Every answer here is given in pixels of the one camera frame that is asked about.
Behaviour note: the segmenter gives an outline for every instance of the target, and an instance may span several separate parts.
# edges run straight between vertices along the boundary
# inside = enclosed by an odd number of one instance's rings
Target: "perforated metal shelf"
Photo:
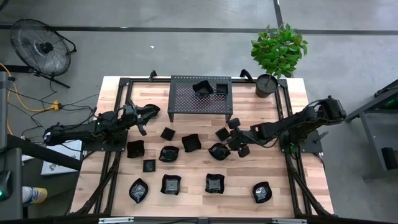
[[[193,91],[192,85],[208,80],[214,94],[199,98]],[[216,84],[228,85],[227,95],[216,94]],[[172,76],[170,82],[169,109],[170,114],[233,114],[232,81],[231,77],[196,77]]]

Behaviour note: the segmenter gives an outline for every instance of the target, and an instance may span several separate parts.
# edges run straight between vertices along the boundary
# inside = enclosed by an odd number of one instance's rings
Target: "wooden table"
[[[113,110],[119,78],[104,77],[97,113]],[[293,112],[301,111],[308,103],[304,82],[301,78],[289,78],[287,83]],[[258,98],[254,89],[254,84],[233,84],[233,118],[240,119],[242,129],[247,129],[253,124],[278,120],[275,97],[271,95],[268,98]],[[270,149],[252,144],[249,145],[251,153],[245,158],[239,158],[237,152],[232,152],[226,160],[217,161],[210,156],[208,148],[219,141],[215,132],[224,126],[227,127],[225,117],[179,114],[175,117],[174,123],[170,123],[167,115],[168,95],[168,83],[135,83],[132,88],[132,100],[137,106],[152,103],[159,106],[161,111],[158,117],[147,124],[148,135],[141,136],[136,127],[129,130],[128,140],[144,140],[146,153],[143,158],[135,159],[128,159],[127,153],[122,153],[112,216],[261,218],[294,216],[286,163],[278,144]],[[282,106],[284,115],[287,116],[283,98]],[[166,141],[160,137],[165,127],[176,130],[173,141]],[[192,133],[199,134],[202,149],[186,153],[183,150],[181,137]],[[173,163],[158,160],[160,150],[168,145],[180,148],[178,159]],[[96,152],[84,161],[71,211],[78,210],[97,187],[103,158],[104,152]],[[143,159],[157,159],[156,172],[143,173]],[[303,154],[302,160],[309,189],[332,213],[333,208],[322,163],[312,154]],[[205,192],[207,173],[225,176],[223,195]],[[160,192],[164,174],[182,177],[179,195],[165,195]],[[140,204],[136,204],[128,196],[131,184],[138,178],[142,178],[149,185],[149,193]],[[272,198],[266,203],[256,204],[251,195],[252,187],[262,181],[270,183]],[[297,193],[300,208],[304,211],[302,192],[298,190]],[[102,209],[107,197],[106,189]]]

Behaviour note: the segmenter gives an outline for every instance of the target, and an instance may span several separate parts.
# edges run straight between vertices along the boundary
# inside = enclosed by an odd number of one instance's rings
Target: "white container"
[[[46,189],[39,187],[22,187],[22,203],[26,205],[43,202],[46,198]]]

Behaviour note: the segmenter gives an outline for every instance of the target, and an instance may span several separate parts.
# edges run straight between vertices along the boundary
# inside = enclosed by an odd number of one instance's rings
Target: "concrete floor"
[[[280,0],[284,22],[299,29],[397,30],[393,0]],[[121,27],[215,27],[263,28],[277,25],[272,0],[150,0],[150,1],[11,1],[0,12],[0,23],[20,18],[38,19],[64,26]],[[242,68],[254,76],[262,74],[250,56],[250,40],[256,34],[161,33],[161,32],[62,32],[74,41],[68,72],[59,80],[71,85],[48,99],[64,103],[99,92],[105,75],[228,75]],[[309,100],[327,95],[339,99],[349,113],[369,101],[373,93],[396,79],[398,40],[386,35],[305,35],[308,55],[298,63],[295,77],[304,78]],[[0,31],[0,62],[22,64],[9,43],[9,32]],[[42,98],[51,93],[48,81],[15,74],[21,93]],[[81,105],[95,106],[97,97]],[[33,108],[41,104],[25,100]],[[20,106],[15,97],[12,103]],[[48,112],[36,118],[49,127],[57,121],[77,123],[88,111]],[[29,117],[9,108],[14,134],[33,127]],[[369,147],[362,124],[322,127],[329,131],[322,140],[326,176],[335,213],[341,217],[396,222],[398,178],[365,183],[362,175],[380,169]],[[38,136],[42,130],[26,136]],[[62,214],[71,194],[58,198],[63,206],[51,214]]]

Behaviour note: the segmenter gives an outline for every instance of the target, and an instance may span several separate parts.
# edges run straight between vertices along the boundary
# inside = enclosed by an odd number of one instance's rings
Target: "white paper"
[[[32,156],[22,155],[22,161],[28,161],[30,159],[34,159]]]
[[[81,145],[82,145],[81,140],[69,141],[69,142],[65,142],[63,144],[71,149],[81,151]],[[72,158],[80,160],[80,152],[72,151],[72,150],[64,147],[63,145],[47,146],[47,149],[54,150],[56,152],[59,152],[64,155],[67,155]],[[60,165],[56,165],[56,164],[53,164],[53,163],[47,162],[47,161],[43,162],[42,175],[64,174],[64,173],[69,173],[69,172],[77,172],[77,170],[63,167]]]

